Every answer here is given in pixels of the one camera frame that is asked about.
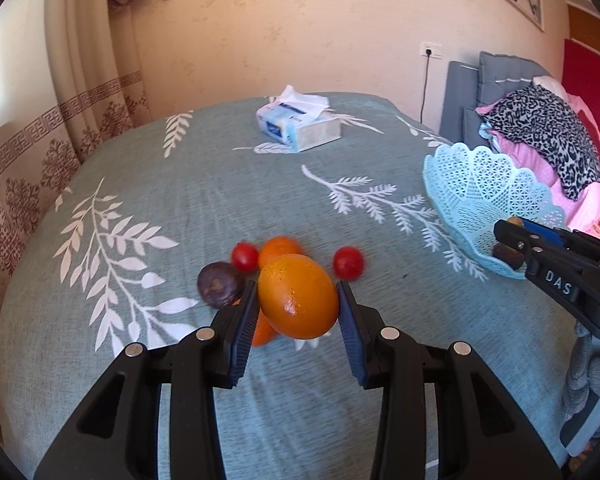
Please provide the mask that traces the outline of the white wall socket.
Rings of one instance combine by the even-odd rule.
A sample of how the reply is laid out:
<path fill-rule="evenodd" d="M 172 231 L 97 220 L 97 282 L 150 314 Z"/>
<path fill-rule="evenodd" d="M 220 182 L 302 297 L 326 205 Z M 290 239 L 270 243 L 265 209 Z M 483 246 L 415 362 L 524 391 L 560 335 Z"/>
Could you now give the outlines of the white wall socket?
<path fill-rule="evenodd" d="M 423 41 L 420 44 L 420 55 L 433 60 L 442 59 L 442 45 L 433 44 L 432 42 Z"/>

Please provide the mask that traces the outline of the purple passion fruit on table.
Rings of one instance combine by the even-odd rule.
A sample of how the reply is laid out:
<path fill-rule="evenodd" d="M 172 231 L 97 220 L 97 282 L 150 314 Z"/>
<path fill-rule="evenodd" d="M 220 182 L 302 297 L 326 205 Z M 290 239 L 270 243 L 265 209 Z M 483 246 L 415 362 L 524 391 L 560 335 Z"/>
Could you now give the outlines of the purple passion fruit on table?
<path fill-rule="evenodd" d="M 201 299 L 208 306 L 221 309 L 234 304 L 242 296 L 246 279 L 230 263 L 217 261 L 201 269 L 197 287 Z"/>

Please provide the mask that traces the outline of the grey sofa cushion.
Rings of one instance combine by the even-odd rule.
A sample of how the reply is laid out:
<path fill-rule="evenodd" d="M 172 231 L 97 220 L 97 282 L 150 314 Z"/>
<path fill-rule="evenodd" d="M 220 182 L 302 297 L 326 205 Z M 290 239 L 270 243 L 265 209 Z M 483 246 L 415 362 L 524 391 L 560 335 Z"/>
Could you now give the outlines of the grey sofa cushion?
<path fill-rule="evenodd" d="M 526 88 L 534 77 L 550 76 L 540 64 L 515 55 L 479 54 L 478 105 L 492 104 L 510 92 Z"/>

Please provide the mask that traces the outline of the light blue lattice fruit basket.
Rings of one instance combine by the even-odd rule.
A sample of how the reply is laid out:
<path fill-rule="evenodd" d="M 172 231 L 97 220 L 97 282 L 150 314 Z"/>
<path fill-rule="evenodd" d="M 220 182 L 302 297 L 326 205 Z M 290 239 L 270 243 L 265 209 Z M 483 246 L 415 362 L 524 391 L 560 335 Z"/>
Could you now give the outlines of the light blue lattice fruit basket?
<path fill-rule="evenodd" d="M 422 178 L 430 202 L 454 242 L 486 270 L 521 280 L 524 272 L 492 256 L 495 223 L 512 217 L 563 229 L 566 214 L 550 188 L 528 168 L 484 146 L 441 145 L 424 159 Z"/>

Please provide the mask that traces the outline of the grey blue sofa bed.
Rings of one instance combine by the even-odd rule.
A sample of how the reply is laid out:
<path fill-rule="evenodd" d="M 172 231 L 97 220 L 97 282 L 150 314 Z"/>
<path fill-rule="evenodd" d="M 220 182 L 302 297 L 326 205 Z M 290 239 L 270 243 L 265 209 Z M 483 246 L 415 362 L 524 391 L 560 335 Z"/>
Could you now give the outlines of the grey blue sofa bed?
<path fill-rule="evenodd" d="M 488 146 L 489 142 L 479 133 L 482 117 L 478 107 L 478 65 L 465 62 L 449 62 L 446 74 L 443 110 L 439 134 L 452 143 L 463 142 L 470 148 Z"/>

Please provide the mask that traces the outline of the beige patterned curtain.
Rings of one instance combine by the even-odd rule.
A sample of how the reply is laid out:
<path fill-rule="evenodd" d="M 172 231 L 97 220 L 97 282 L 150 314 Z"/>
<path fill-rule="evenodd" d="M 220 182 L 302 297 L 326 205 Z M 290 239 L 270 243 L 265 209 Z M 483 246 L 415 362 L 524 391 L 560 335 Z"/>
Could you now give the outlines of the beige patterned curtain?
<path fill-rule="evenodd" d="M 0 315 L 38 222 L 82 162 L 150 118 L 134 1 L 0 1 Z"/>

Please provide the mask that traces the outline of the leopard print blanket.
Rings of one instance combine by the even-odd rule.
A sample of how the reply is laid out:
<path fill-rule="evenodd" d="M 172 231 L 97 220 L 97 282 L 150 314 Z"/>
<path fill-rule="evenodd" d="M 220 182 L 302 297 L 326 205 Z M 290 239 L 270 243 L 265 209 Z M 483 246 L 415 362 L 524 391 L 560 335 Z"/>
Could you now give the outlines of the leopard print blanket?
<path fill-rule="evenodd" d="M 565 196 L 577 200 L 600 183 L 600 154 L 570 105 L 542 86 L 510 92 L 481 114 L 504 139 L 526 144 L 555 171 Z"/>

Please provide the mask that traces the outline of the large orange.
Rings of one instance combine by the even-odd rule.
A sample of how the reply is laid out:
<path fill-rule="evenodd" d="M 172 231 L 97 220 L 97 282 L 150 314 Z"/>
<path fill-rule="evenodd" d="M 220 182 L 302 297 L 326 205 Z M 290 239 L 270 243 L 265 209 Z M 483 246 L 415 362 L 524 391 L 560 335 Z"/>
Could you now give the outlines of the large orange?
<path fill-rule="evenodd" d="M 304 255 L 282 255 L 268 262 L 258 277 L 258 296 L 274 330 L 292 339 L 325 335 L 339 315 L 335 283 Z"/>

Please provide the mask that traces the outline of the pink quilt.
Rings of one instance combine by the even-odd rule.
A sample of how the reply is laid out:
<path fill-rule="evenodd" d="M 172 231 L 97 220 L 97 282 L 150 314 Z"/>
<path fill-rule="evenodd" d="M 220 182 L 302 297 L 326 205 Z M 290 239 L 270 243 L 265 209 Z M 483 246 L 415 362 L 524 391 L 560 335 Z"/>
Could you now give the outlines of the pink quilt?
<path fill-rule="evenodd" d="M 600 237 L 600 152 L 582 103 L 529 86 L 476 112 L 494 148 L 550 188 L 567 226 Z"/>

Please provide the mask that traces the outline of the tissue box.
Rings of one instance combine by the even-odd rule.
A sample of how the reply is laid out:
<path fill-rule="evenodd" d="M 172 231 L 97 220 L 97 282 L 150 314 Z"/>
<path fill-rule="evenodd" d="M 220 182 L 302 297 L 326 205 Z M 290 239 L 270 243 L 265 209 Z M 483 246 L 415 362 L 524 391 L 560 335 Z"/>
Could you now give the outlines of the tissue box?
<path fill-rule="evenodd" d="M 301 153 L 341 139 L 340 119 L 329 109 L 326 96 L 301 93 L 287 84 L 256 111 L 256 121 L 275 142 Z"/>

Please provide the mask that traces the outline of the dark passion fruit in basket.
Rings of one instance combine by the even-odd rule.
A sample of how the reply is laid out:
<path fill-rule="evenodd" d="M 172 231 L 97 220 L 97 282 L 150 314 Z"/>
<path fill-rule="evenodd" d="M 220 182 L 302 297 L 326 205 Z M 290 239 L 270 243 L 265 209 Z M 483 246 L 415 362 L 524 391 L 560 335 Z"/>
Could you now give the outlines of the dark passion fruit in basket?
<path fill-rule="evenodd" d="M 518 250 L 508 247 L 503 243 L 496 243 L 492 248 L 492 256 L 506 263 L 511 269 L 519 270 L 526 261 L 524 255 Z"/>

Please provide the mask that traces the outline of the red tomato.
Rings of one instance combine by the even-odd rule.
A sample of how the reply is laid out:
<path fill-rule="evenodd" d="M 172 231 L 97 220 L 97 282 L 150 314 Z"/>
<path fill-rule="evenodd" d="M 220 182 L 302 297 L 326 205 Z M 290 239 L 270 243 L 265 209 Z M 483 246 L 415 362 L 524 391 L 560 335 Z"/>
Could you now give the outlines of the red tomato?
<path fill-rule="evenodd" d="M 235 245 L 230 254 L 230 262 L 242 274 L 251 274 L 259 270 L 259 251 L 248 242 Z"/>
<path fill-rule="evenodd" d="M 332 258 L 332 268 L 340 280 L 355 281 L 361 277 L 365 269 L 363 254 L 356 247 L 341 247 Z"/>

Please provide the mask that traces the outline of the small orange on table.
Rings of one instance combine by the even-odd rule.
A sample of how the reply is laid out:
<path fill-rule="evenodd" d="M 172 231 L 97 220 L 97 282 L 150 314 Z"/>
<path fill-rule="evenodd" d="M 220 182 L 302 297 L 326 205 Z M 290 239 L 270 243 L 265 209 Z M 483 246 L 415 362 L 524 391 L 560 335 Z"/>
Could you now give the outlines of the small orange on table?
<path fill-rule="evenodd" d="M 286 255 L 303 255 L 303 249 L 298 240 L 289 236 L 271 238 L 259 250 L 259 269 L 262 270 L 274 259 Z"/>

